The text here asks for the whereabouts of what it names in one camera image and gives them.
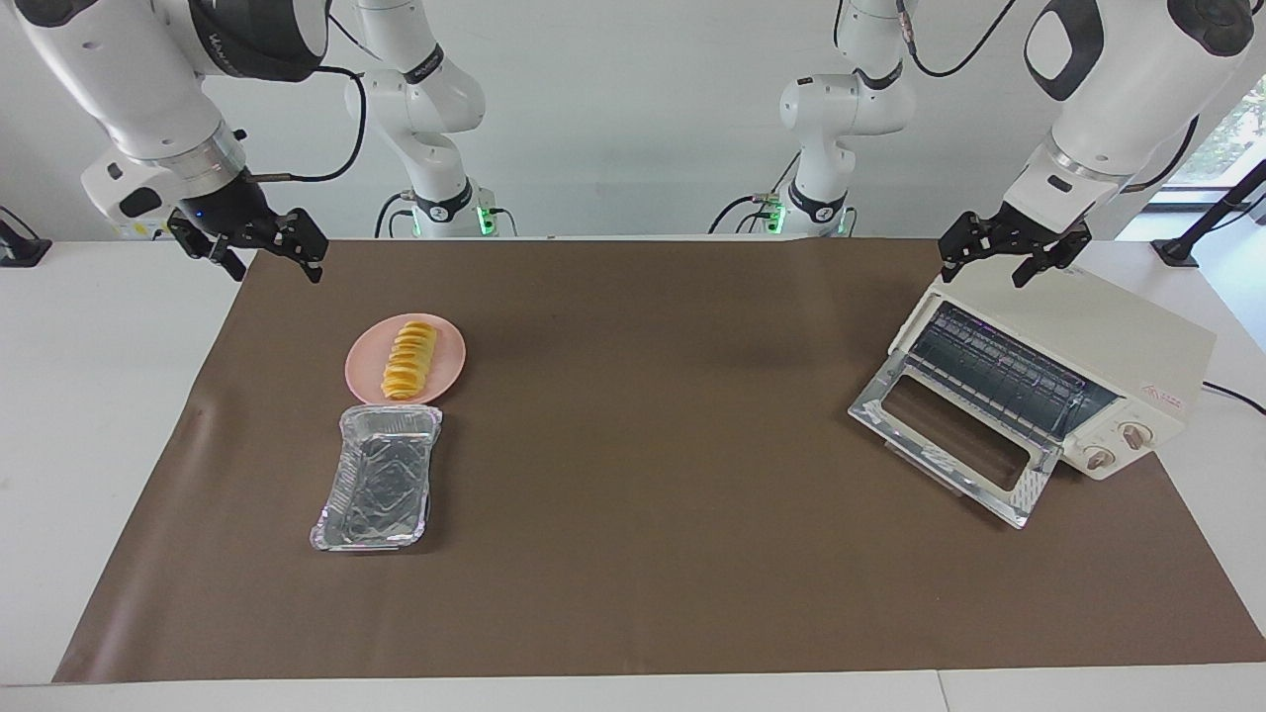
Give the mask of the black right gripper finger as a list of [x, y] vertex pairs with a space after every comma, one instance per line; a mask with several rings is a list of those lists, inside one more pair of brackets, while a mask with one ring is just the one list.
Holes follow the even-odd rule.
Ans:
[[298, 264], [311, 284], [322, 280], [328, 245], [328, 238], [305, 209], [296, 208], [277, 217], [277, 255]]
[[181, 209], [173, 209], [166, 224], [186, 256], [192, 260], [208, 260], [210, 264], [218, 265], [235, 283], [243, 280], [247, 274], [247, 266], [241, 262], [241, 258], [233, 252], [227, 239], [209, 237], [197, 226], [194, 226], [192, 220], [189, 220]]

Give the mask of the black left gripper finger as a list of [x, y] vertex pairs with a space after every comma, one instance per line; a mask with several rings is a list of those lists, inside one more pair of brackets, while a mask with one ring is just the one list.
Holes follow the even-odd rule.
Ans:
[[989, 257], [989, 238], [990, 220], [982, 220], [976, 212], [963, 212], [939, 237], [942, 281], [952, 283], [963, 266]]
[[1014, 288], [1025, 288], [1036, 275], [1050, 269], [1067, 269], [1079, 257], [1090, 239], [1093, 239], [1093, 234], [1089, 226], [1085, 222], [1077, 222], [1067, 234], [1055, 239], [1055, 243], [1033, 247], [1031, 257], [1027, 257], [1017, 271], [1012, 274]]

